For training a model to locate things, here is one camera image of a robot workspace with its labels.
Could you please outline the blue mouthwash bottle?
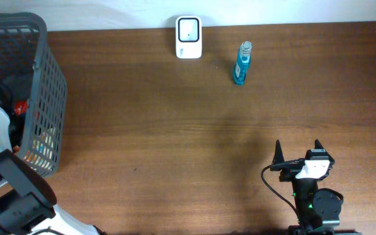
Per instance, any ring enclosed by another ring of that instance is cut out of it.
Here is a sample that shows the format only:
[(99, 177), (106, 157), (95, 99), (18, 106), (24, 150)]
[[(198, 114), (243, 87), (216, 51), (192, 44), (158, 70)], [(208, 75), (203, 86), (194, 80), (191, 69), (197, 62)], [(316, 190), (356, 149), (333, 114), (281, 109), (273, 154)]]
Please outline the blue mouthwash bottle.
[(233, 79), (236, 85), (244, 85), (247, 70), (251, 63), (251, 50), (252, 50), (252, 43), (249, 41), (245, 41), (241, 44), (238, 50), (237, 60), (234, 66), (234, 73)]

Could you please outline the red candy bag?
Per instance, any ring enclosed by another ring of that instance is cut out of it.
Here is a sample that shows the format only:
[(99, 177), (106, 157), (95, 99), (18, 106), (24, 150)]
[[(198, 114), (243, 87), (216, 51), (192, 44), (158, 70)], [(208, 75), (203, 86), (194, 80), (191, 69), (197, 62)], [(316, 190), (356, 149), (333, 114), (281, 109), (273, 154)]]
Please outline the red candy bag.
[(28, 108), (29, 108), (29, 104), (27, 101), (16, 101), (14, 103), (14, 113), (17, 116), (25, 114)]

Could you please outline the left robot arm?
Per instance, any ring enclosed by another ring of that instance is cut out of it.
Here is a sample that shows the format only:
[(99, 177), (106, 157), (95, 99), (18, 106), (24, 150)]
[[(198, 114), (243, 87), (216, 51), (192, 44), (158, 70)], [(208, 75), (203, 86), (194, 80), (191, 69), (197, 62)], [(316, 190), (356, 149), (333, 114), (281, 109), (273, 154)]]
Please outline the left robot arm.
[(14, 153), (11, 110), (0, 88), (0, 234), (102, 234), (62, 209), (47, 181)]

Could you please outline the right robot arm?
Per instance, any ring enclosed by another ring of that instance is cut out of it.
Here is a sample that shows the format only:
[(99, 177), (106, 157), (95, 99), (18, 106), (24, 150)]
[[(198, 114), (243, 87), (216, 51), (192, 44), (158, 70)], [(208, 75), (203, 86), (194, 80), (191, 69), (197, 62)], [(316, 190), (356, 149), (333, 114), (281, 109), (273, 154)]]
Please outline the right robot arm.
[[(358, 234), (355, 230), (336, 229), (340, 225), (344, 197), (333, 189), (318, 186), (318, 182), (329, 176), (334, 163), (334, 158), (319, 140), (315, 140), (314, 148), (307, 150), (304, 158), (290, 161), (285, 160), (280, 141), (276, 141), (272, 163), (262, 169), (260, 175), (269, 190), (286, 202), (297, 216), (298, 224), (289, 226), (288, 234)], [(279, 172), (280, 182), (292, 183), (294, 203), (281, 196), (264, 179), (267, 169)]]

